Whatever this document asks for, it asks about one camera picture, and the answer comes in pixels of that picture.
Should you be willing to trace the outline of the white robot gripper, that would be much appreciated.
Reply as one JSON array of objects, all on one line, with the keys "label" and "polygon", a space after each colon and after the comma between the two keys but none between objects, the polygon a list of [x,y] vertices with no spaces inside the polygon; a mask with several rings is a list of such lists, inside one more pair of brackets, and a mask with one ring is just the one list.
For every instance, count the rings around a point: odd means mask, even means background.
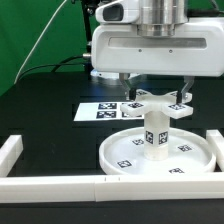
[{"label": "white robot gripper", "polygon": [[171,37],[141,37],[134,25],[101,25],[92,39],[91,61],[99,72],[117,72],[127,100],[136,99],[129,73],[180,75],[185,85],[176,103],[187,99],[194,76],[224,74],[224,18],[192,18]]}]

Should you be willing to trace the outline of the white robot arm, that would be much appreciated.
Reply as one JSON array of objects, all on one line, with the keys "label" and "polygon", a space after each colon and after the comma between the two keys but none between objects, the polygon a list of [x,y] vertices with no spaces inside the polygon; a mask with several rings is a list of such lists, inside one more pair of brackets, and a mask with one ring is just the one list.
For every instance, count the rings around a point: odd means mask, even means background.
[{"label": "white robot arm", "polygon": [[132,73],[180,75],[185,95],[196,76],[224,74],[224,12],[187,8],[187,0],[113,0],[96,9],[91,63],[113,72],[133,100]]}]

